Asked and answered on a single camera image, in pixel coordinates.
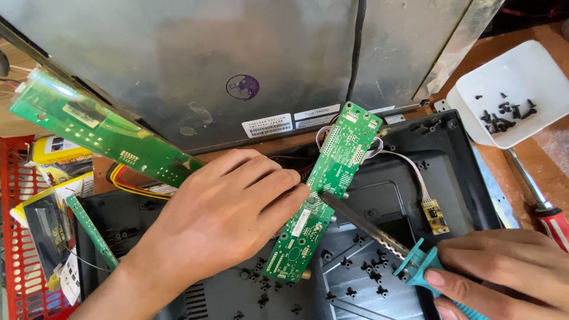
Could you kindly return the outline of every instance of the purple stamp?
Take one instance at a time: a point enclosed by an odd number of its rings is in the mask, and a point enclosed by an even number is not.
[[[248,75],[233,76],[227,80],[225,90],[235,99],[251,100],[259,93],[259,81]]]

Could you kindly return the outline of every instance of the red screwdriver handle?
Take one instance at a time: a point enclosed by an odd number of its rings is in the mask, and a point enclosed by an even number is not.
[[[561,249],[569,253],[569,222],[560,208],[537,211],[535,217],[541,221],[547,236]]]

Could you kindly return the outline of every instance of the screwdriver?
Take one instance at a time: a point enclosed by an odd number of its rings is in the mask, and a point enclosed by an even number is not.
[[[379,229],[377,226],[367,221],[361,215],[355,213],[350,207],[343,203],[340,199],[336,198],[334,194],[329,191],[323,193],[320,197],[322,201],[350,221],[357,228],[361,229],[368,234],[373,240],[382,245],[386,250],[393,253],[401,263],[399,267],[393,272],[397,276],[401,272],[405,273],[407,277],[403,277],[405,284],[408,286],[418,285],[425,287],[433,293],[435,297],[441,295],[440,291],[430,286],[424,279],[424,272],[427,269],[445,270],[437,256],[436,247],[433,247],[429,252],[424,253],[419,249],[423,243],[423,238],[417,241],[417,244],[409,250],[403,244],[391,237],[385,231]],[[488,320],[488,318],[478,311],[463,305],[460,302],[453,301],[455,305],[466,315],[470,320]]]
[[[526,168],[514,152],[514,149],[510,148],[508,151],[512,155],[512,160],[516,167],[518,167],[519,173],[522,175],[527,187],[530,189],[537,201],[537,209],[535,209],[533,216],[543,224],[543,228],[545,229],[547,236],[551,240],[555,241],[565,252],[569,252],[569,222],[565,219],[563,210],[558,207],[554,207],[545,199],[534,179],[527,172]]]

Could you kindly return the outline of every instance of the red plastic basket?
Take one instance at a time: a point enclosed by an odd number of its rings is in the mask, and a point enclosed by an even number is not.
[[[8,316],[10,320],[67,319],[78,304],[70,306],[61,289],[52,292],[47,288],[30,231],[10,216],[10,209],[47,187],[36,170],[23,166],[33,139],[34,136],[0,139]]]

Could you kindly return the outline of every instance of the finger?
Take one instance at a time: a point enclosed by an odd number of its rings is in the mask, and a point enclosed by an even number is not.
[[[246,196],[254,199],[253,206],[258,211],[300,183],[298,172],[278,169],[245,190]]]
[[[462,311],[449,299],[435,298],[435,308],[442,320],[469,320]]]
[[[552,265],[562,265],[565,260],[563,255],[561,255],[562,250],[558,247],[555,250],[545,249],[542,245],[521,244],[486,236],[469,236],[443,240],[439,242],[437,248],[439,250],[452,248],[495,252],[544,268],[549,268]]]
[[[563,318],[562,314],[556,310],[510,298],[458,274],[429,269],[424,277],[433,288],[445,296],[469,306],[491,320],[561,320]],[[444,306],[456,311],[449,304],[445,303]]]
[[[476,278],[507,286],[553,306],[561,307],[569,292],[555,273],[496,252],[446,248],[441,262]]]
[[[557,244],[551,239],[549,239],[543,233],[527,229],[495,229],[495,230],[484,230],[484,231],[472,231],[466,234],[465,236],[466,237],[484,236],[484,237],[491,237],[494,239],[500,239],[510,242],[557,247]]]
[[[243,163],[260,155],[262,154],[253,149],[233,149],[203,166],[200,170],[196,171],[192,177],[199,175],[212,179],[219,178],[232,172]]]
[[[281,165],[264,155],[258,155],[227,174],[225,178],[230,179],[236,187],[245,189],[278,169],[282,169]]]
[[[279,199],[269,204],[257,218],[263,238],[270,238],[286,223],[310,196],[310,188],[299,184]]]

